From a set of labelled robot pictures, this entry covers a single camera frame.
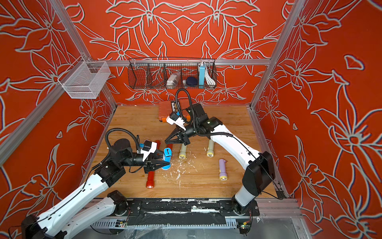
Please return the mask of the blue flashlight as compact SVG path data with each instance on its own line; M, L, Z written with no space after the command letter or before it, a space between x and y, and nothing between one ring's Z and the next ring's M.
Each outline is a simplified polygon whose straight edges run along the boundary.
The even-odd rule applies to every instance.
M163 152L163 160L168 164L163 166L163 170L168 170L171 167L171 158L172 158L172 149L170 147L166 147Z

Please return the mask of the green flashlight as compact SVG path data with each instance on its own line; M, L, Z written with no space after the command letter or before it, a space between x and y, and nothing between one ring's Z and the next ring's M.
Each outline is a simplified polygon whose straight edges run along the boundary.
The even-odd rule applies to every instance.
M214 141L212 139L209 140L209 145L207 149L207 157L214 157Z
M187 146L186 145L184 145L184 144L181 145L181 149L180 149L178 158L181 160L184 160L187 158Z

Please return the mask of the red flashlight front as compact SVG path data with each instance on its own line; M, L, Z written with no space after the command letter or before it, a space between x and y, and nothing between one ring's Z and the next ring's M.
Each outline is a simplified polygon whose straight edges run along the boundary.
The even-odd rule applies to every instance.
M154 171L148 172L147 181L146 181L146 188L152 189L155 187L154 178L155 178L155 172Z

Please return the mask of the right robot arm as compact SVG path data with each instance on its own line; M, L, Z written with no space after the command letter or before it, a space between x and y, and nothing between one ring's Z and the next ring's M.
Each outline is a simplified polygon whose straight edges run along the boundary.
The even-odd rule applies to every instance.
M245 170L242 186L232 198L236 210L244 210L274 182L275 169L272 155L253 149L235 136L221 120L209 117L199 103L192 103L186 89L178 89L175 103L179 114L171 113L166 122L176 128L165 139L166 144L191 143L193 136L207 137L222 146Z

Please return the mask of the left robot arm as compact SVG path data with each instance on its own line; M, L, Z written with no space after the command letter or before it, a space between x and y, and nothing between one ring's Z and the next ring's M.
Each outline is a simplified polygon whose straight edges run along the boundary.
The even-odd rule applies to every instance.
M24 239L68 239L78 231L108 215L129 215L131 207L117 190L109 193L95 206L79 211L97 195L114 185L126 168L137 167L145 173L170 165L157 143L146 140L139 143L139 136L127 129L112 128L105 134L108 147L106 157L88 174L84 183L58 204L38 216L29 215L21 223Z

